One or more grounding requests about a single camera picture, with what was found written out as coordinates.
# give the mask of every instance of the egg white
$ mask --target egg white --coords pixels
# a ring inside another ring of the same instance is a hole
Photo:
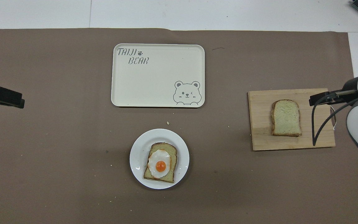
[[[155,165],[158,161],[163,161],[166,164],[166,168],[162,172],[157,171],[157,169],[155,168]],[[149,170],[154,178],[161,178],[168,174],[171,168],[171,157],[169,156],[169,153],[165,150],[158,149],[150,156],[147,166],[149,167]]]

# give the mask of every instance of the black clamp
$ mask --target black clamp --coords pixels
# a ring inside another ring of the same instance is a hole
[[[20,92],[15,92],[7,88],[0,87],[0,105],[24,108],[24,99]]]

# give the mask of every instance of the fried egg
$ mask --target fried egg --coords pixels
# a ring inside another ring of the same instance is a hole
[[[171,157],[164,149],[158,149],[151,154],[147,167],[154,178],[161,178],[168,174],[171,168]]]

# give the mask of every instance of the white table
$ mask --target white table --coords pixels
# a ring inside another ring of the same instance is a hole
[[[358,76],[358,12],[349,0],[0,0],[0,29],[167,28],[170,30],[349,33]]]

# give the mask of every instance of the bread crust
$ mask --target bread crust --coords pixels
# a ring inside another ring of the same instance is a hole
[[[299,113],[299,127],[300,127],[300,123],[301,123],[301,116],[300,116],[300,111],[299,111],[299,105],[296,101],[294,100],[288,100],[288,99],[284,99],[284,100],[278,100],[276,102],[274,102],[272,104],[272,109],[270,111],[270,116],[272,117],[272,133],[271,135],[272,136],[289,136],[289,137],[299,137],[299,136],[302,136],[302,133],[296,133],[296,134],[283,134],[283,135],[280,135],[280,134],[276,134],[274,133],[274,127],[275,127],[275,122],[274,122],[274,109],[276,108],[276,104],[277,102],[280,102],[280,101],[292,101],[296,104],[297,108],[298,108],[298,113]]]
[[[171,160],[171,162],[170,162],[170,165],[171,165],[170,169],[173,169],[172,181],[161,180],[161,179],[159,179],[159,178],[153,177],[152,175],[151,175],[150,177],[146,176],[146,172],[149,170],[148,163],[149,163],[149,158],[150,158],[150,156],[152,155],[152,149],[153,149],[155,146],[163,145],[163,144],[168,144],[168,145],[172,146],[171,144],[166,143],[166,142],[157,142],[157,143],[154,143],[154,144],[151,146],[150,151],[149,151],[149,156],[148,156],[148,158],[147,158],[146,170],[145,170],[145,172],[144,172],[144,174],[143,174],[143,178],[144,178],[144,179],[148,179],[148,180],[159,180],[159,181],[163,181],[163,182],[167,182],[167,183],[174,183],[174,181],[175,181],[175,169],[176,169],[176,165],[177,165],[177,149],[176,149],[175,146],[172,146],[173,149],[175,149],[175,156],[176,156],[176,162],[175,162],[174,167],[172,167],[172,158],[170,158],[170,160]]]

